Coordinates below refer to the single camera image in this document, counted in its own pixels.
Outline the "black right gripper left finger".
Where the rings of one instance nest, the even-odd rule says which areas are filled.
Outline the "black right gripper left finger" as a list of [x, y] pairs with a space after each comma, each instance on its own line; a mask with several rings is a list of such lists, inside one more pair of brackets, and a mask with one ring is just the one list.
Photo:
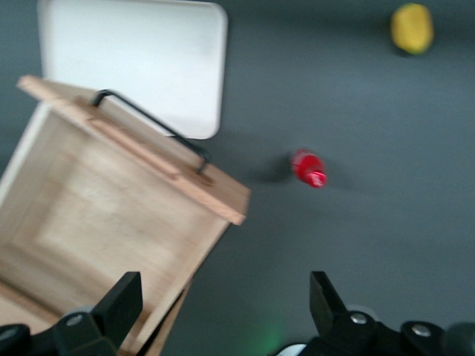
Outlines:
[[90, 310], [67, 314], [54, 327], [58, 355], [117, 355], [143, 310], [141, 274], [125, 273]]

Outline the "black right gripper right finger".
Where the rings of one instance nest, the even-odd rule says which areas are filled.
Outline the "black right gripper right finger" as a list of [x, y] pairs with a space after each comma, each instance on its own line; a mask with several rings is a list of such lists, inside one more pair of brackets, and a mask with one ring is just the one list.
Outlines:
[[309, 279], [309, 308], [318, 332], [311, 342], [317, 355], [369, 355], [376, 339], [376, 321], [350, 311], [323, 271]]

